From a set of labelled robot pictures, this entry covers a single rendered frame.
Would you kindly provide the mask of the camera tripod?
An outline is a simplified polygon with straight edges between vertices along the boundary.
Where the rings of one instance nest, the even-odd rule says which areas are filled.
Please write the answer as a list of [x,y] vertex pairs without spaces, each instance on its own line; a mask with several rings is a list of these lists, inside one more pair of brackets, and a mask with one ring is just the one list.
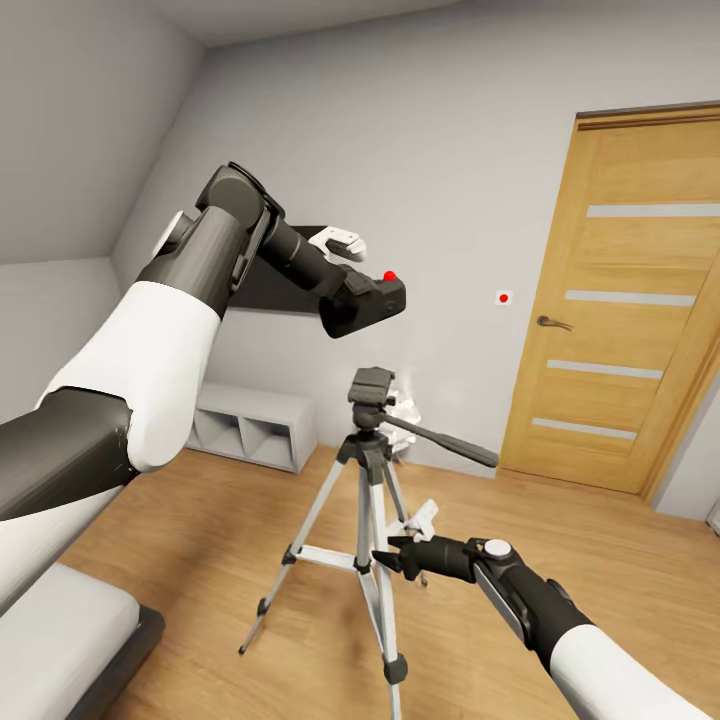
[[[303,522],[294,544],[282,558],[282,570],[269,594],[260,600],[258,605],[258,620],[248,640],[239,648],[243,655],[248,642],[256,632],[262,618],[267,614],[272,600],[286,575],[290,566],[296,560],[318,563],[353,572],[358,575],[368,610],[370,611],[376,630],[382,656],[384,658],[384,676],[390,686],[390,697],[393,720],[401,720],[399,683],[405,680],[408,666],[405,656],[396,648],[396,626],[394,624],[394,604],[391,584],[391,570],[387,566],[378,564],[372,558],[372,552],[388,552],[388,538],[406,534],[413,536],[413,530],[408,528],[408,519],[411,517],[404,504],[400,492],[392,458],[393,445],[389,438],[379,431],[379,427],[387,422],[395,427],[401,427],[435,442],[438,446],[460,455],[462,458],[480,463],[488,468],[500,466],[500,459],[495,452],[487,451],[473,444],[452,438],[445,434],[436,434],[414,423],[403,421],[395,415],[385,411],[385,405],[396,405],[396,397],[388,395],[390,380],[394,379],[394,372],[379,366],[371,368],[358,368],[354,381],[348,393],[349,404],[353,403],[352,422],[359,430],[356,435],[349,435],[339,449],[335,462],[319,491],[319,494]],[[304,546],[304,542],[312,524],[316,520],[322,505],[330,490],[334,486],[341,470],[352,458],[357,459],[360,469],[360,484],[358,486],[358,550],[357,555],[332,552],[311,546]],[[398,517],[386,529],[383,477],[385,474],[392,499],[398,512]],[[425,572],[421,571],[422,584],[427,587]]]

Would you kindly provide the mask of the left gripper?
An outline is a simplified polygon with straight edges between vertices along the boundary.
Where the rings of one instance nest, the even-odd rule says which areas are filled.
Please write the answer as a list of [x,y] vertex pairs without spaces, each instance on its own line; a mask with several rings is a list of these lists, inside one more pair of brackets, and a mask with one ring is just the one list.
[[330,302],[336,298],[358,310],[360,303],[344,280],[348,273],[344,268],[328,262],[301,234],[298,246],[290,260],[275,269],[304,290]]

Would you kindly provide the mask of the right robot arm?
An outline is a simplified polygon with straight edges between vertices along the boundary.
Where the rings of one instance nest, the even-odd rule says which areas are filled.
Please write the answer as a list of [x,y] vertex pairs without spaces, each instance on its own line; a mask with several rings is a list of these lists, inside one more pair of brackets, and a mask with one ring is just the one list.
[[426,500],[408,519],[414,535],[388,538],[372,558],[414,582],[421,571],[478,583],[514,634],[536,653],[580,720],[713,720],[621,649],[580,612],[555,580],[544,581],[504,540],[436,536]]

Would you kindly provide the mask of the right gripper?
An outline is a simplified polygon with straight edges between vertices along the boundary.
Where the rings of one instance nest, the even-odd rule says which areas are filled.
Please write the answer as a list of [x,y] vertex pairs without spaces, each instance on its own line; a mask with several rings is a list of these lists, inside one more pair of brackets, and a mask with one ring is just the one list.
[[409,582],[414,582],[418,574],[425,570],[452,577],[446,570],[446,550],[454,539],[434,535],[428,542],[424,541],[416,542],[414,538],[411,539],[404,533],[392,536],[387,539],[388,545],[398,548],[399,552],[396,555],[389,552],[372,552],[372,558],[397,574],[403,570],[404,578]]

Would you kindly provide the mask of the digital camera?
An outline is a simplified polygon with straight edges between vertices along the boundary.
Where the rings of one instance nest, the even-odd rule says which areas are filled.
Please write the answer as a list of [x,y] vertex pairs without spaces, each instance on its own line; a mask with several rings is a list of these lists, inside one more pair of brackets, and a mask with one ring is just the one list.
[[336,298],[320,298],[318,310],[324,330],[330,338],[342,338],[406,310],[406,285],[392,271],[382,280],[372,280],[348,264],[339,264],[348,273],[344,280],[359,301],[358,310]]

